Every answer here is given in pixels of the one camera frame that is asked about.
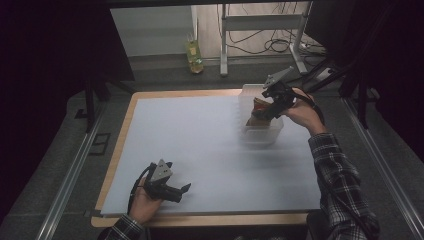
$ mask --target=gray floor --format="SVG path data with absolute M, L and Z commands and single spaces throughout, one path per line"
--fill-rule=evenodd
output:
M 230 62 L 228 77 L 221 78 L 217 62 L 207 62 L 202 74 L 192 75 L 180 60 L 181 57 L 178 56 L 168 57 L 166 64 L 162 64 L 164 59 L 148 62 L 146 59 L 133 59 L 136 81 L 127 84 L 138 91 L 241 88 L 246 83 L 263 83 L 268 74 L 293 64 L 289 57 L 233 60 Z M 326 116 L 328 128 L 337 134 L 343 150 L 361 173 L 363 190 L 380 220 L 381 239 L 417 239 L 377 166 L 370 160 L 370 153 L 337 96 L 338 84 L 336 82 L 327 86 L 317 92 L 315 97 Z M 85 159 L 52 239 L 96 239 L 101 231 L 91 226 L 90 217 L 131 97 L 119 88 L 112 85 L 108 87 L 112 98 L 105 103 L 107 107 L 97 133 L 110 134 L 109 143 L 104 154 L 101 154 L 102 149 L 99 147 L 93 146 L 90 149 L 91 154 Z M 62 127 L 31 181 L 5 218 L 0 228 L 0 239 L 36 238 L 64 175 L 85 137 L 85 119 L 75 119 L 77 111 L 84 108 L 83 93 L 69 100 L 68 113 Z M 388 165 L 419 215 L 422 215 L 424 191 L 420 183 L 424 178 L 423 164 L 381 118 L 372 104 L 368 106 L 367 116 L 370 132 Z

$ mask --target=wall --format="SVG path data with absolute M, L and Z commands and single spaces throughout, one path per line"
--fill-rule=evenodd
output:
M 185 53 L 191 6 L 111 9 L 128 57 Z

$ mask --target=metal rail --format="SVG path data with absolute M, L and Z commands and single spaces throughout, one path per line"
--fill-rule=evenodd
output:
M 71 196 L 72 190 L 81 172 L 82 166 L 84 165 L 91 144 L 96 136 L 106 107 L 107 102 L 99 103 L 97 118 L 94 122 L 93 129 L 91 132 L 86 133 L 84 140 L 78 149 L 65 178 L 63 179 L 62 185 L 52 202 L 46 218 L 41 225 L 40 231 L 36 237 L 37 240 L 48 240 L 53 238 L 54 232 L 56 231 L 57 225 L 59 224 L 60 218 L 62 217 L 63 211 L 65 210 L 66 204 L 68 203 L 69 197 Z
M 352 101 L 342 98 L 342 102 L 345 104 L 356 130 L 358 131 L 360 137 L 365 143 L 374 164 L 376 165 L 378 171 L 383 177 L 383 180 L 386 183 L 389 192 L 391 193 L 393 199 L 398 205 L 409 228 L 414 234 L 415 239 L 424 239 L 424 225 L 420 215 L 418 214 L 417 209 L 414 207 L 408 195 L 405 193 L 402 186 L 398 182 L 396 176 L 393 174 L 383 154 L 375 143 L 371 133 L 367 129 L 364 129 L 362 127 L 362 124 L 356 117 L 356 109 Z

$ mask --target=hand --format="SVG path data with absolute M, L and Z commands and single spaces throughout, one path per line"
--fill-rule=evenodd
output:
M 146 178 L 140 180 L 139 186 L 144 186 Z M 162 199 L 153 200 L 147 195 L 143 187 L 138 187 L 134 195 L 129 216 L 140 225 L 148 222 L 159 209 Z
M 293 88 L 293 91 L 313 100 L 312 96 L 305 94 L 298 88 Z M 286 115 L 293 122 L 306 127 L 311 136 L 327 132 L 327 129 L 321 123 L 321 120 L 319 119 L 319 116 L 315 110 L 308 103 L 299 98 L 296 100 L 296 103 L 293 105 L 293 107 L 281 112 L 281 115 Z

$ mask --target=black curtain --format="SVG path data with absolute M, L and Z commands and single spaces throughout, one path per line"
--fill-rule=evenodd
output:
M 0 9 L 3 219 L 60 128 L 68 99 L 86 80 L 134 78 L 107 7 L 2 1 Z

